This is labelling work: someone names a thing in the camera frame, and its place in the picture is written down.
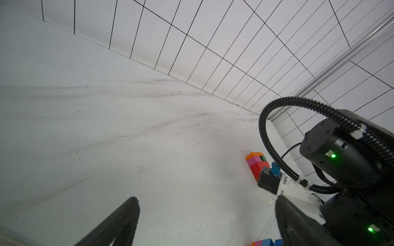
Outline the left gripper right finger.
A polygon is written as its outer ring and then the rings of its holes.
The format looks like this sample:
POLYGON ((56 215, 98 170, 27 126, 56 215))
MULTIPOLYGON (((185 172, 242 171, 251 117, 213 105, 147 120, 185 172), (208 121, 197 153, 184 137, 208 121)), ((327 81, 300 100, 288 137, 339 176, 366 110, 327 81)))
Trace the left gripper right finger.
POLYGON ((284 246, 340 245, 322 225, 304 214, 283 195, 276 201, 275 213, 284 246))

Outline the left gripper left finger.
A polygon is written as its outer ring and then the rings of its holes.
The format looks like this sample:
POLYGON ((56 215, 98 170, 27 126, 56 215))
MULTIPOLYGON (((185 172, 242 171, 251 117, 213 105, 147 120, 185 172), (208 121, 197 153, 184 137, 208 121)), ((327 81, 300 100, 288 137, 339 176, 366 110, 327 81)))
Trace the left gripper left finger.
POLYGON ((136 197, 127 199, 101 222, 77 246, 131 246, 140 216, 136 197))

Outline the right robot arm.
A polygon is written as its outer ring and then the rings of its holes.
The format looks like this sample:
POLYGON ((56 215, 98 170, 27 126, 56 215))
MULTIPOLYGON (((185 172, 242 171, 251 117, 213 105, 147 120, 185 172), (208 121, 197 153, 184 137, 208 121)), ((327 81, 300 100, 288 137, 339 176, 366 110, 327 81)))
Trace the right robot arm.
POLYGON ((262 142, 274 162, 297 184, 330 194, 319 209, 324 224, 310 218, 289 198, 279 196, 275 211, 286 246, 391 246, 394 243, 394 135, 349 111, 302 97, 282 97, 259 118, 262 142), (273 147, 266 122, 276 108, 295 106, 324 116, 305 134, 300 154, 326 186, 311 185, 273 147))

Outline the long red lego brick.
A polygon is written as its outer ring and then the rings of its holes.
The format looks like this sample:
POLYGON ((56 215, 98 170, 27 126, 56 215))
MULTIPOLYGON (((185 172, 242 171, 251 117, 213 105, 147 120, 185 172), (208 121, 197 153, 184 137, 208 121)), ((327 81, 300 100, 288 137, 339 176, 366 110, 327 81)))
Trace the long red lego brick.
POLYGON ((252 171, 252 174, 259 177, 261 170, 263 170, 264 168, 270 168, 270 165, 268 162, 255 162, 253 164, 250 164, 249 167, 252 171))

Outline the small pink lego brick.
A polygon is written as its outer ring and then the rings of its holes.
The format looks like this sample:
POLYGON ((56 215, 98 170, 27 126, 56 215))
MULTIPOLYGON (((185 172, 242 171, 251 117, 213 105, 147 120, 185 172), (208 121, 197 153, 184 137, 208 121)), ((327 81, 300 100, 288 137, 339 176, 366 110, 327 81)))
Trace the small pink lego brick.
POLYGON ((260 241, 255 241, 255 242, 253 242, 252 244, 251 244, 251 246, 262 246, 262 240, 260 240, 260 241))

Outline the small red lego brick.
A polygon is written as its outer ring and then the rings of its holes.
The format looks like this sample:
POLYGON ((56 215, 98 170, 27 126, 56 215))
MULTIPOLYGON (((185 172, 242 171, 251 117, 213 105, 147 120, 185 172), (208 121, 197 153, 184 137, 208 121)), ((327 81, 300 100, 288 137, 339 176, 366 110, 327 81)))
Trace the small red lego brick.
POLYGON ((256 182, 259 182, 259 178, 260 178, 260 171, 255 171, 253 172, 253 176, 255 178, 256 182))

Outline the dark blue lego brick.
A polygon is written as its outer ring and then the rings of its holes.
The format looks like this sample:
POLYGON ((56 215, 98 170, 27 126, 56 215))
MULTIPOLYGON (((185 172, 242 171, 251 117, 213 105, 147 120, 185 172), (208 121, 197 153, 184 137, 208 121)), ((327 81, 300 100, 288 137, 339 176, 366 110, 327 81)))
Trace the dark blue lego brick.
POLYGON ((283 240, 282 239, 275 240, 274 246, 283 246, 283 240))

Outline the light blue lego brick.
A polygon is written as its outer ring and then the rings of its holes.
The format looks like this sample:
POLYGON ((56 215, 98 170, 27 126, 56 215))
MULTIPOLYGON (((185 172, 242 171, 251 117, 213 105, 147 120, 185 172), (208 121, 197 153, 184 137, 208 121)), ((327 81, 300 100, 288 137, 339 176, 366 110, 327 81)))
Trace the light blue lego brick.
POLYGON ((274 242, 271 238, 261 241, 261 246, 274 246, 274 242))

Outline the magenta lego brick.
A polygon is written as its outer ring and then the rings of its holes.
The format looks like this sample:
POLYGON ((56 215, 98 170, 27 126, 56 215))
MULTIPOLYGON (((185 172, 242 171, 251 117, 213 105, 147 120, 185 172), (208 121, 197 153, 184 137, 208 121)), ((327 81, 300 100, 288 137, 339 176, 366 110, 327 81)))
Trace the magenta lego brick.
POLYGON ((260 156, 247 156, 246 160, 249 166, 263 162, 260 156))

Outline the green lego brick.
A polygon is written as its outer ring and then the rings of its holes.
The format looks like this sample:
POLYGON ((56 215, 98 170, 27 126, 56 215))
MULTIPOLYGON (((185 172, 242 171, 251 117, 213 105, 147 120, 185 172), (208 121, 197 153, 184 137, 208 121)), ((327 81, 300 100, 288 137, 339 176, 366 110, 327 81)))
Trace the green lego brick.
POLYGON ((267 161, 267 159, 266 159, 266 158, 265 158, 265 156, 263 156, 263 155, 262 155, 262 156, 260 156, 260 158, 261 158, 261 160, 262 160, 262 161, 264 161, 264 162, 266 162, 266 161, 267 161))

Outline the orange lego brick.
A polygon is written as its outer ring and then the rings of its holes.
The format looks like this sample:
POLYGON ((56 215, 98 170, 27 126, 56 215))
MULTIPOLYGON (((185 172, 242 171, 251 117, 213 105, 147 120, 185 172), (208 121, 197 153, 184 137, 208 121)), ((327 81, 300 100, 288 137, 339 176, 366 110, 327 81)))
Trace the orange lego brick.
POLYGON ((264 156, 264 154, 261 152, 251 152, 250 154, 247 155, 247 157, 245 159, 248 161, 255 156, 261 157, 261 156, 264 156))

